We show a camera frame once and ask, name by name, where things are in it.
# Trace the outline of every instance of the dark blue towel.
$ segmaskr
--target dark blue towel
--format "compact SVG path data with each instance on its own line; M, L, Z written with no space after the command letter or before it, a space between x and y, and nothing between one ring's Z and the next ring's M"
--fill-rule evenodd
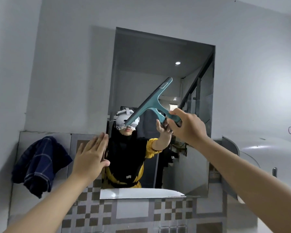
M24 183L27 189L42 197L50 192L55 174L72 162L65 148L52 136L36 141L22 154L12 171L14 183Z

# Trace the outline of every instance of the mirror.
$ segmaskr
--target mirror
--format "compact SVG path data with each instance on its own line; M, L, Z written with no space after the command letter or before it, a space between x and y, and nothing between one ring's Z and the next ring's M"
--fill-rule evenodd
M167 77L173 82L159 102L167 110L178 107L213 51L214 46L207 44L117 28L106 129L106 159L111 164L102 174L101 199L208 195L209 163L164 130L152 110L130 126L124 123ZM213 63L204 74L186 104L191 113L198 106L203 120L210 120Z

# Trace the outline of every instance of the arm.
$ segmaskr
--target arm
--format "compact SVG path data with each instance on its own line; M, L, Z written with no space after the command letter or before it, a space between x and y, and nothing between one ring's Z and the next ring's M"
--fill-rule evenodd
M70 177L54 192L32 208L22 219L10 225L5 233L44 233L56 232L63 218L89 183L97 178L109 161L101 162L108 136L103 133L87 143L80 145L74 159Z
M172 132L170 131L170 127L167 127L167 130L163 129L159 120L156 120L156 129L159 131L160 135L159 138L152 143L152 149L163 150L169 145Z
M181 128L168 120L174 134L201 152L254 214L274 233L291 232L290 187L208 138L196 115L180 109L170 113L182 120Z

